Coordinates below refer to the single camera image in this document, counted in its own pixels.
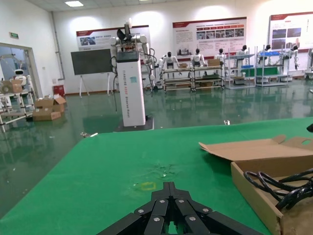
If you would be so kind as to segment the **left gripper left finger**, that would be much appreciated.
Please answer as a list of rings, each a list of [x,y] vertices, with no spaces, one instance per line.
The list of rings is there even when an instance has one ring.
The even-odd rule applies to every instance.
[[[163,189],[152,192],[151,200],[126,215],[106,229],[100,235],[167,235],[169,230],[170,182]]]

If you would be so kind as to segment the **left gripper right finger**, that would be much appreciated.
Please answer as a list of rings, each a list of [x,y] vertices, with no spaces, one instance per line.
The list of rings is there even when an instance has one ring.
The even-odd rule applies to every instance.
[[[174,222],[179,234],[259,235],[260,232],[194,201],[190,193],[170,183]]]

